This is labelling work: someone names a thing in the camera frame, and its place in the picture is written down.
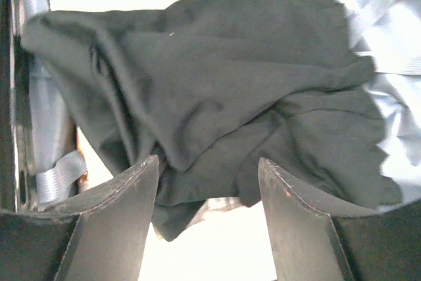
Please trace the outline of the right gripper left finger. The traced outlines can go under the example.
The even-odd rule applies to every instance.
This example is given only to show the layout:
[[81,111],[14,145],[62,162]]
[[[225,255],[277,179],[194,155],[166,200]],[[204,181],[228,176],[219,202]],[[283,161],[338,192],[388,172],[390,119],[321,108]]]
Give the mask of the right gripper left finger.
[[137,280],[157,184],[150,156],[40,213],[1,211],[2,280]]

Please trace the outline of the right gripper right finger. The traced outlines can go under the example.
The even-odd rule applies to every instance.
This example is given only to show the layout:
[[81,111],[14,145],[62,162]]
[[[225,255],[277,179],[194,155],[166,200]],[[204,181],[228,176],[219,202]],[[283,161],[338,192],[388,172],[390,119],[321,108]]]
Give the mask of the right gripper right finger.
[[360,207],[268,159],[259,186],[278,280],[419,280],[420,201]]

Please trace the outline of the yellow Pikachu suitcase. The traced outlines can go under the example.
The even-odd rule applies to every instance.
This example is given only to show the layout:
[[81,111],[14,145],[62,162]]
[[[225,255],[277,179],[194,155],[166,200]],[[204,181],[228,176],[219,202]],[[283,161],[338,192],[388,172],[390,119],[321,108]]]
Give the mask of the yellow Pikachu suitcase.
[[[176,0],[1,0],[1,202],[41,210],[76,193],[84,160],[62,97],[38,61],[19,48],[22,24],[49,9],[154,9]],[[351,20],[350,46],[376,62],[367,89],[386,123],[382,172],[420,198],[420,0],[338,0]]]

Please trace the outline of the black garment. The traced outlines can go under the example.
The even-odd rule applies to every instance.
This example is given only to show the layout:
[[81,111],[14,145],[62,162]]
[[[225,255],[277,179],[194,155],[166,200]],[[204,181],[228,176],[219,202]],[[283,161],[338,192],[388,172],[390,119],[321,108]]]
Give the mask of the black garment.
[[335,0],[180,0],[163,10],[29,19],[40,58],[113,174],[157,155],[152,216],[172,241],[204,202],[260,201],[260,158],[336,197],[401,202],[381,175],[383,118]]

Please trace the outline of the white towel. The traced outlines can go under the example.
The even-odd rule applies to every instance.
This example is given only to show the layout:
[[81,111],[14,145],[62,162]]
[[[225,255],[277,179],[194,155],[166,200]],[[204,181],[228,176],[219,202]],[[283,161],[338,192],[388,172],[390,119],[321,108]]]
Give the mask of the white towel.
[[[50,0],[67,11],[163,9],[178,0]],[[149,229],[140,280],[274,280],[276,272],[261,204],[212,199],[177,239]]]

